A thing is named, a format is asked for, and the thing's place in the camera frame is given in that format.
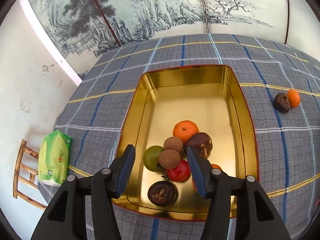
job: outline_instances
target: landscape painting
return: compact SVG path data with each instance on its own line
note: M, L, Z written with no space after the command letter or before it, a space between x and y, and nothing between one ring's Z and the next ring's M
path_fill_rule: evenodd
M118 46L101 14L122 45L206 33L203 4L212 33L246 34L253 30L255 34L259 26L270 33L277 29L273 20L259 17L269 10L261 8L259 0L97 0L101 10L94 0L29 2L50 39L79 74L91 69L101 54Z

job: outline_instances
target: blue gripper pad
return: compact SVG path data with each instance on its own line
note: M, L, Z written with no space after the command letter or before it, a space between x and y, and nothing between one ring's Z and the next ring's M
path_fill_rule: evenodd
M210 198L213 192L210 172L212 166L208 160L200 157L195 147L188 147L187 160L197 191L202 198Z
M128 144L122 156L114 159L111 163L111 191L115 194L114 198L119 198L120 195L125 191L135 158L136 150L132 144Z

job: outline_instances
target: metal screw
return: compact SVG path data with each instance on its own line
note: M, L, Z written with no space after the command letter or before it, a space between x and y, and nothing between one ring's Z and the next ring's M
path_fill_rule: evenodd
M109 174L111 170L109 168L104 168L101 172L102 174L106 175L106 174Z
M213 169L211 172L212 172L214 175L220 175L220 174L221 174L221 170L219 170L219 169Z
M247 180L250 181L250 182L254 182L256 179L254 178L254 176L247 176Z
M74 181L76 179L76 176L75 175L69 175L67 177L67 181Z

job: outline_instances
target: golden metal tray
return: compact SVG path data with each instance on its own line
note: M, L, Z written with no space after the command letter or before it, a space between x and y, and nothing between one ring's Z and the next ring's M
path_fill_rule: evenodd
M163 180L161 172L147 170L144 151L163 145L172 136L176 123L195 122L212 138L208 158L230 176L258 177L255 133L244 95L232 69L226 65L197 65L164 69L142 75L132 99L120 137L117 157L127 144L136 147L136 160L126 192L115 204L146 215L175 220L205 220L210 200L192 187L192 176L174 184L177 201L164 208L150 202L149 187ZM236 200L231 199L230 216L236 216Z

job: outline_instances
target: brown fruit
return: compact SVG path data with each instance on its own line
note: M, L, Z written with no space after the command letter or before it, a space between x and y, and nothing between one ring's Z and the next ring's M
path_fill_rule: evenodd
M193 135L188 142L184 145L184 151L187 152L188 147L195 146L199 155L207 159L212 151L211 137L205 132L199 132Z
M171 182L166 180L158 181L149 188L148 198L153 204L165 207L177 200L178 190Z
M159 163L167 170L174 169L180 163L180 154L175 150L165 150L159 155Z
M165 150L175 150L178 153L181 153L183 149L183 142L180 138L171 136L164 141L163 148Z
M275 108L282 113L287 113L290 111L290 101L285 93L279 93L275 97Z

